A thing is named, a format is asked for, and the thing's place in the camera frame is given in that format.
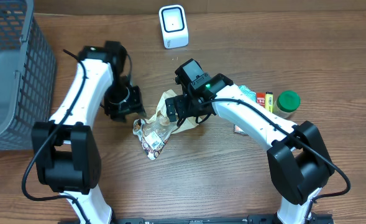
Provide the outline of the yellow highlighter pen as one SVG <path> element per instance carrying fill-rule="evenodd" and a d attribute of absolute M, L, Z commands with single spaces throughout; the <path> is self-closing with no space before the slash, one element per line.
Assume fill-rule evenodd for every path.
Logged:
<path fill-rule="evenodd" d="M 273 93 L 270 91 L 267 91 L 265 93 L 265 108 L 269 111 L 269 112 L 273 112 Z"/>

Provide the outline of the beige snack pouch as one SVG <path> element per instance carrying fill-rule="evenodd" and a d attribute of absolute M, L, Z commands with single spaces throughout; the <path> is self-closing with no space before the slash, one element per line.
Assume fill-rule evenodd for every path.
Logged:
<path fill-rule="evenodd" d="M 150 119 L 145 120 L 143 131 L 146 136 L 152 131 L 155 131 L 161 138 L 167 138 L 170 134 L 176 134 L 197 127 L 198 124 L 196 124 L 194 118 L 187 118 L 179 128 L 176 125 L 176 121 L 171 122 L 169 120 L 165 100 L 174 96 L 177 96 L 177 94 L 173 90 L 163 92 L 155 114 Z"/>

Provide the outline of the red snack stick packet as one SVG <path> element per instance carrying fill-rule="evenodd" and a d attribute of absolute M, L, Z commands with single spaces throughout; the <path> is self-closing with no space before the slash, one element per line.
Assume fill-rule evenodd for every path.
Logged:
<path fill-rule="evenodd" d="M 256 93 L 256 99 L 257 99 L 257 103 L 262 106 L 263 108 L 265 107 L 265 93 L 262 92 L 257 92 Z"/>

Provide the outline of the teal plastic packet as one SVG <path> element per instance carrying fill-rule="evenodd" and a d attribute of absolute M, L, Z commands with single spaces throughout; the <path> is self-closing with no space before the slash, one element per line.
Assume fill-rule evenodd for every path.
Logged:
<path fill-rule="evenodd" d="M 248 88 L 245 85 L 241 85 L 239 86 L 239 90 L 245 95 L 247 96 L 249 99 L 251 99 L 252 101 L 254 101 L 255 103 L 257 102 L 257 94 L 256 92 L 252 91 L 250 88 Z"/>

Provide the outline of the grey plastic mesh basket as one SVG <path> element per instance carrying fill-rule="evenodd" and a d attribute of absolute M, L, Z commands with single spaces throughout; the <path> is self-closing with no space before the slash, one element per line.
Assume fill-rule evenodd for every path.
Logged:
<path fill-rule="evenodd" d="M 31 149 L 50 117 L 57 63 L 33 0 L 0 0 L 0 151 Z"/>

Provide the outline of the green lid jar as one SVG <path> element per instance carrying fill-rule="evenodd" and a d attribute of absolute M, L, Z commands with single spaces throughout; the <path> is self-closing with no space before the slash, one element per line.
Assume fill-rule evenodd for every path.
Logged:
<path fill-rule="evenodd" d="M 287 119 L 300 107 L 301 98 L 297 92 L 287 90 L 282 92 L 273 103 L 273 114 Z"/>

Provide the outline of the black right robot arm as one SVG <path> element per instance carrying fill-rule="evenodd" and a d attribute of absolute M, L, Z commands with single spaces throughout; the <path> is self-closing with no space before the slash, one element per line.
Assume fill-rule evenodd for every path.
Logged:
<path fill-rule="evenodd" d="M 272 183 L 281 195 L 274 214 L 251 214 L 246 223 L 333 223 L 332 215 L 311 211 L 315 197 L 334 173 L 319 129 L 297 125 L 249 99 L 234 82 L 218 73 L 211 77 L 189 59 L 176 71 L 182 95 L 166 99 L 170 121 L 217 115 L 240 127 L 267 153 Z"/>

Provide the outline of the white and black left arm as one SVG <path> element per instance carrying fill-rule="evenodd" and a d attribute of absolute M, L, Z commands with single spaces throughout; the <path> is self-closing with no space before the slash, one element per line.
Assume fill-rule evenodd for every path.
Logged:
<path fill-rule="evenodd" d="M 34 124 L 34 157 L 22 192 L 32 201 L 67 200 L 77 223 L 117 223 L 99 188 L 102 163 L 93 124 L 99 109 L 113 121 L 125 122 L 132 113 L 145 116 L 142 95 L 130 74 L 121 75 L 131 58 L 120 42 L 85 46 L 73 58 L 76 75 L 65 99 L 48 121 Z"/>

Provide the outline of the orange small snack box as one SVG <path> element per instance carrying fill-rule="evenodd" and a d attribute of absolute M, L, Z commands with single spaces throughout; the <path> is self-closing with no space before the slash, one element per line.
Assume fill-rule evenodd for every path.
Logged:
<path fill-rule="evenodd" d="M 240 127 L 238 127 L 237 125 L 234 125 L 234 133 L 237 134 L 243 134 L 246 135 L 247 133 L 245 131 L 243 131 Z"/>

